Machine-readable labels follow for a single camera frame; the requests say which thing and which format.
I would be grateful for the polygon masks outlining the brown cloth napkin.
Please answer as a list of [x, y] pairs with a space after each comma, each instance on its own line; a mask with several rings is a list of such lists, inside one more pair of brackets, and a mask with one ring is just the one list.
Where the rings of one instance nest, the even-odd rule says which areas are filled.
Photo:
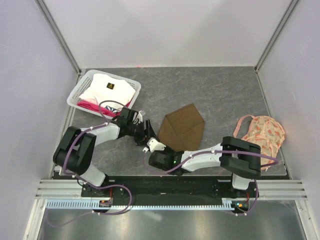
[[204, 135], [205, 121], [194, 103], [165, 115], [159, 140], [176, 152], [196, 151]]

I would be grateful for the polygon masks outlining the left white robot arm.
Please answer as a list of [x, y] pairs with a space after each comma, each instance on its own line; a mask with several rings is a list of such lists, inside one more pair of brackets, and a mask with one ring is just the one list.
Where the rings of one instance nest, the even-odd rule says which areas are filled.
[[99, 197], [110, 191], [108, 176], [92, 164], [95, 146], [122, 137], [132, 137], [137, 146], [149, 149], [151, 140], [158, 140], [150, 120], [143, 120], [143, 112], [124, 107], [120, 114], [93, 127], [70, 126], [65, 131], [53, 154], [54, 164], [66, 175], [75, 175], [92, 185]]

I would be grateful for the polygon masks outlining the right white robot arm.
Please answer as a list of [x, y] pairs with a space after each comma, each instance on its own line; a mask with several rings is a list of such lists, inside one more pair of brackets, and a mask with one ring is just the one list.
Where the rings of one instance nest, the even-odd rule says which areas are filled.
[[261, 147], [231, 136], [225, 136], [222, 143], [215, 146], [195, 151], [174, 151], [151, 138], [143, 152], [151, 153], [148, 165], [160, 170], [160, 175], [182, 176], [221, 167], [232, 173], [229, 191], [235, 197], [247, 191], [250, 180], [261, 177]]

